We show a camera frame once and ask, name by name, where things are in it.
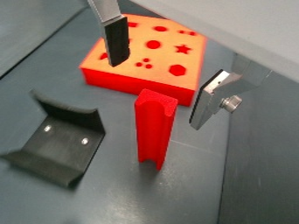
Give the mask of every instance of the circular hole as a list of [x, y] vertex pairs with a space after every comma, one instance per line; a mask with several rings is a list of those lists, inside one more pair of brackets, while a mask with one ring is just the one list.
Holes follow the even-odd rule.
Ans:
[[150, 49], [157, 49], [162, 46], [162, 43], [158, 41], [158, 40], [150, 40], [147, 43], [146, 43], [146, 46], [150, 48]]
[[165, 26], [161, 26], [161, 25], [158, 25], [154, 29], [159, 32], [167, 32], [169, 30]]

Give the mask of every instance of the black metal bracket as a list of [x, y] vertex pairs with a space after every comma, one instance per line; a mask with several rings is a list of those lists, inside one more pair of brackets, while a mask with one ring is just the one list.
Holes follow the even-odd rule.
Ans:
[[0, 158], [53, 182], [71, 186], [83, 177], [106, 135], [97, 109], [79, 109], [33, 91], [49, 114], [25, 147]]

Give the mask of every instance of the screw head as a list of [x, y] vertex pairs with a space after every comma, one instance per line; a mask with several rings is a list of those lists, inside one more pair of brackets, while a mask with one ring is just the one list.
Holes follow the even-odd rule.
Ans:
[[49, 131], [51, 131], [51, 129], [53, 129], [53, 126], [47, 125], [46, 128], [45, 128], [45, 131], [49, 132]]
[[86, 145], [86, 144], [89, 144], [90, 140], [85, 137], [81, 142], [82, 142], [82, 144]]

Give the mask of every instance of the red block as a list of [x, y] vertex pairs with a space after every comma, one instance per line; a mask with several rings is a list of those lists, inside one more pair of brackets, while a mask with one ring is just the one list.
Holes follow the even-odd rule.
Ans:
[[130, 58], [109, 64], [105, 39], [79, 68], [90, 85], [139, 95], [145, 88], [191, 106], [198, 90], [206, 38], [169, 19], [127, 15]]
[[177, 107], [177, 99], [149, 89], [135, 101], [138, 160], [154, 160], [158, 170], [165, 164]]

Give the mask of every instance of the gray floor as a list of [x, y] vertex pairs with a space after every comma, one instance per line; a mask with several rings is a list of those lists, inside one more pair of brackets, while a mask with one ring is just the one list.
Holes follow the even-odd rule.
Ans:
[[81, 0], [0, 0], [0, 78], [86, 7]]
[[[134, 5], [126, 7], [135, 12]], [[0, 161], [0, 222], [215, 224], [229, 114], [221, 111], [197, 131], [189, 124], [193, 109], [181, 106], [162, 171], [150, 162], [139, 164], [137, 96], [86, 85], [78, 69], [98, 38], [98, 21], [91, 10], [85, 10], [0, 80], [0, 153], [23, 147], [46, 117], [29, 95], [31, 89], [78, 108], [98, 108], [107, 130], [74, 190]], [[233, 56], [226, 48], [209, 43], [202, 83], [221, 68], [230, 70]]]

